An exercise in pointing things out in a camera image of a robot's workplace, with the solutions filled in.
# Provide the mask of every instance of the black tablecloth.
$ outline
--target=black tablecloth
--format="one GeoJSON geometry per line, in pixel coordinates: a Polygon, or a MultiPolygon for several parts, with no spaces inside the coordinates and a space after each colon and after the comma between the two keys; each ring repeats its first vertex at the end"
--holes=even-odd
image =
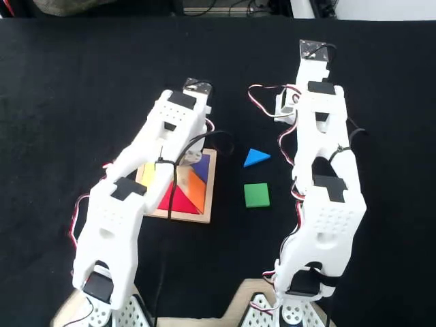
{"type": "MultiPolygon", "coordinates": [[[[66,230],[75,199],[132,140],[160,93],[188,76],[213,81],[211,118],[234,134],[236,150],[218,157],[211,224],[144,219],[136,285],[154,301],[161,235],[172,245],[162,315],[219,317],[243,279],[272,268],[296,223],[276,143],[285,126],[257,110],[246,90],[293,82],[300,38],[337,45],[331,79],[370,133],[354,142],[368,210],[333,318],[338,326],[429,323],[435,33],[436,22],[1,20],[2,326],[47,325],[69,296],[74,250],[66,230]],[[250,147],[272,159],[244,170],[250,147]],[[256,182],[269,184],[271,206],[247,210],[243,185],[256,182]]],[[[287,147],[295,151],[294,138],[287,147]]]]}

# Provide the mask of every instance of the green square block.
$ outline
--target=green square block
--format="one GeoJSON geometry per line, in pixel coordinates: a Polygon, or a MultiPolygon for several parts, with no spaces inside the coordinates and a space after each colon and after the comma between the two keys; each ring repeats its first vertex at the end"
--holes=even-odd
{"type": "Polygon", "coordinates": [[[259,208],[270,206],[270,196],[268,193],[268,184],[245,184],[245,206],[247,208],[259,208]]]}

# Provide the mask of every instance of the blue triangle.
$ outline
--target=blue triangle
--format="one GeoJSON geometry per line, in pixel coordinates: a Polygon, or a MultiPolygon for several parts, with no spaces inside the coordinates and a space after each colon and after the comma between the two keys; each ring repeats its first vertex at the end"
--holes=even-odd
{"type": "Polygon", "coordinates": [[[250,151],[248,151],[248,156],[247,156],[245,163],[244,163],[244,168],[251,166],[251,165],[254,165],[258,162],[267,160],[270,157],[271,156],[269,154],[260,152],[260,151],[255,150],[255,149],[250,149],[250,151]]]}

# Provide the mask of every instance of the wooden frame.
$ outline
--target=wooden frame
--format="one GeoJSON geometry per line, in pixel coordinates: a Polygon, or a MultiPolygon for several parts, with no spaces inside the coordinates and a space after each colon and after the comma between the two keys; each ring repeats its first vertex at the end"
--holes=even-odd
{"type": "MultiPolygon", "coordinates": [[[[212,149],[203,149],[203,154],[209,155],[209,170],[207,175],[206,184],[206,197],[204,199],[204,213],[195,215],[193,213],[180,213],[178,211],[171,212],[171,218],[175,220],[192,221],[194,223],[210,223],[211,211],[212,211],[212,197],[213,197],[213,185],[215,182],[215,168],[217,165],[217,152],[212,149]]],[[[138,168],[136,172],[136,182],[140,183],[142,175],[144,173],[144,165],[138,168]]],[[[156,209],[150,216],[166,218],[168,216],[167,210],[156,209]]]]}

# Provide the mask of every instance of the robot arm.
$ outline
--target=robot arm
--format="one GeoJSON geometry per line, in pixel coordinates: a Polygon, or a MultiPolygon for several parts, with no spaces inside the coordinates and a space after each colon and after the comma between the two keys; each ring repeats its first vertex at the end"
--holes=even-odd
{"type": "MultiPolygon", "coordinates": [[[[173,167],[156,164],[149,188],[126,176],[160,157],[176,161],[193,137],[206,132],[210,91],[210,85],[192,79],[182,93],[164,91],[133,142],[108,166],[106,178],[91,189],[87,220],[78,238],[73,286],[111,309],[120,309],[133,293],[142,216],[157,208],[173,167]]],[[[204,139],[188,150],[184,164],[200,160],[203,144],[204,139]]]]}
{"type": "MultiPolygon", "coordinates": [[[[332,295],[366,210],[348,140],[343,89],[324,81],[328,77],[326,48],[307,57],[320,45],[300,42],[298,103],[292,101],[291,89],[276,98],[276,115],[290,113],[276,120],[298,124],[292,179],[302,195],[302,202],[297,203],[301,227],[284,241],[280,259],[275,262],[274,287],[283,306],[332,295]],[[316,157],[329,161],[336,176],[315,175],[312,164],[316,157]]],[[[292,323],[285,316],[283,319],[292,323]]]]}

